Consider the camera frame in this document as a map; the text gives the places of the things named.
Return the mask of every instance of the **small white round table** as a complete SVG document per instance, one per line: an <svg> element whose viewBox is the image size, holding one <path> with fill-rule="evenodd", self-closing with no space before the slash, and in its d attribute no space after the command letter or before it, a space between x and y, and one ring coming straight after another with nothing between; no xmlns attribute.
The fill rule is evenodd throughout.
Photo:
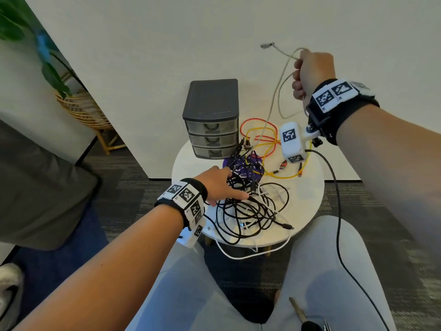
<svg viewBox="0 0 441 331"><path fill-rule="evenodd" d="M267 171L275 171L279 168L283 161L283 156L280 146L277 147L276 151L265 159L265 167ZM239 247L251 248L257 245L258 247L271 246L273 244L285 241L288 238L288 234L294 236L300 230L302 230L306 224L308 224L322 203L323 192L325 190L325 181L323 179L322 168L319 164L320 157L314 153L310 153L309 160L306 167L303 170L301 177L295 177L292 179L276 179L268 175L263 176L261 183L266 182L276 182L288 188L289 191L289 203L285 209L281 212L283 217L285 217L289 224L291 224L294 229L287 230L282 228L277 224L271 224L270 228L267 230L262 230L260 234L256 235L254 239L246 238L241 239L236 245ZM222 168L223 159L221 160L209 160L196 158L193 148L191 147L190 140L185 143L176 160L173 164L172 180L181 180L188 177L195 177L201 172L206 171L212 166L219 166ZM281 177L289 177L294 175L299 170L299 164L288 164L288 166L281 171L278 175ZM280 191L273 188L265 189L276 203L277 208L281 208L283 205L283 200L279 197L284 198L286 193L278 188ZM216 218L216 208L206 205L206 214L213 220ZM284 223L284 219L277 215L276 219L278 222ZM231 219L231 223L227 222L227 225L231 229L236 229L236 221ZM207 220L207 225L204 227L202 233L209 238L217 239L220 243L223 240L216 234L213 225ZM224 234L224 237L230 242L234 242L236 238Z"/></svg>

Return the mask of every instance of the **drawer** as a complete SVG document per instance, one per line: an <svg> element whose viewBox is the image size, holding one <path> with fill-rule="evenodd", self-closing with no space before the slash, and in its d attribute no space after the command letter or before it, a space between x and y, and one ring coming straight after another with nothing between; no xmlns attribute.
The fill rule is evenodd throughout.
<svg viewBox="0 0 441 331"><path fill-rule="evenodd" d="M190 134L231 134L237 131L238 120L230 120L218 123L202 123L185 121Z"/></svg>
<svg viewBox="0 0 441 331"><path fill-rule="evenodd" d="M207 148L207 147L196 147L193 146L193 151L198 158L204 159L224 159L229 158L234 154L236 145L230 147L218 147L218 148Z"/></svg>
<svg viewBox="0 0 441 331"><path fill-rule="evenodd" d="M189 134L191 144L198 147L227 147L236 146L238 134L225 134L219 136L195 136Z"/></svg>

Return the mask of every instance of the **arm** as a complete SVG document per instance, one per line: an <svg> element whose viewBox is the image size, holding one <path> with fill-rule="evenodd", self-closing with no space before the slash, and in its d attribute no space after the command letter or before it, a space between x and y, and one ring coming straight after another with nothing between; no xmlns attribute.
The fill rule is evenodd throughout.
<svg viewBox="0 0 441 331"><path fill-rule="evenodd" d="M229 168L213 167L195 177L210 202L244 200L230 188ZM122 331L152 288L183 228L179 211L159 205L64 281L14 331Z"/></svg>
<svg viewBox="0 0 441 331"><path fill-rule="evenodd" d="M329 53L302 50L294 67L294 97L304 107L319 84L336 77ZM367 105L336 138L367 188L441 262L441 135Z"/></svg>

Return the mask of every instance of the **hand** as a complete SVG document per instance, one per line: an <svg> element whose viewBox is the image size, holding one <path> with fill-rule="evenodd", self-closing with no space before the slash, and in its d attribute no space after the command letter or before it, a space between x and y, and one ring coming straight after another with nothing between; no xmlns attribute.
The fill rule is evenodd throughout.
<svg viewBox="0 0 441 331"><path fill-rule="evenodd" d="M334 57L329 53L303 49L294 67L297 69L292 75L294 97L303 100L303 108L306 108L318 85L335 78Z"/></svg>
<svg viewBox="0 0 441 331"><path fill-rule="evenodd" d="M213 166L195 177L207 188L207 202L209 205L216 206L216 201L224 199L248 199L249 194L247 192L233 189L227 184L227 177L231 177L232 174L229 167L219 169L219 167Z"/></svg>

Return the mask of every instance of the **plant stem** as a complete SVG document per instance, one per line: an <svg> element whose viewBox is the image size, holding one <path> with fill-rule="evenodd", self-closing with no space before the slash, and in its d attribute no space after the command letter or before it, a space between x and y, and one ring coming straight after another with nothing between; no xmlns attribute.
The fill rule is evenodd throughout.
<svg viewBox="0 0 441 331"><path fill-rule="evenodd" d="M58 58L58 56L55 54L55 53L53 53L53 52L51 52L50 53L50 55L52 56L52 57L54 57L55 59L57 59L65 68L66 68L66 70L69 72L69 74L76 80L76 81L78 81L78 83L81 85L81 87L85 90L85 91L87 91L87 89L86 89L86 87L84 86L84 84L81 82L81 80L77 77L77 75L75 74L75 72L68 66L68 65L66 65L65 64L65 62L64 61L62 61L60 58Z"/></svg>

